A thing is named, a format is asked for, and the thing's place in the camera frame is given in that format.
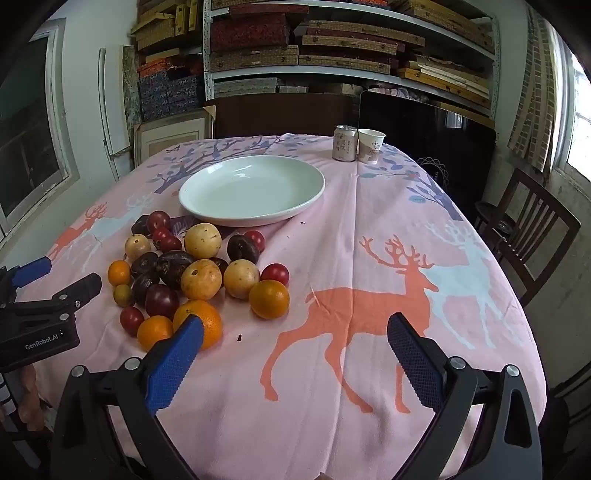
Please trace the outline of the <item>person's left hand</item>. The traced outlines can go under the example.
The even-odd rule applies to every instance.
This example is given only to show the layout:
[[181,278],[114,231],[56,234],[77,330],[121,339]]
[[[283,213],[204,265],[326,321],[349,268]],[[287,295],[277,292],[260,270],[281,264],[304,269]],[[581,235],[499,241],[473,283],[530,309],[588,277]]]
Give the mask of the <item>person's left hand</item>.
[[20,421],[31,432],[41,432],[45,428],[36,382],[37,376],[33,365],[11,372],[8,376],[8,387],[16,398]]

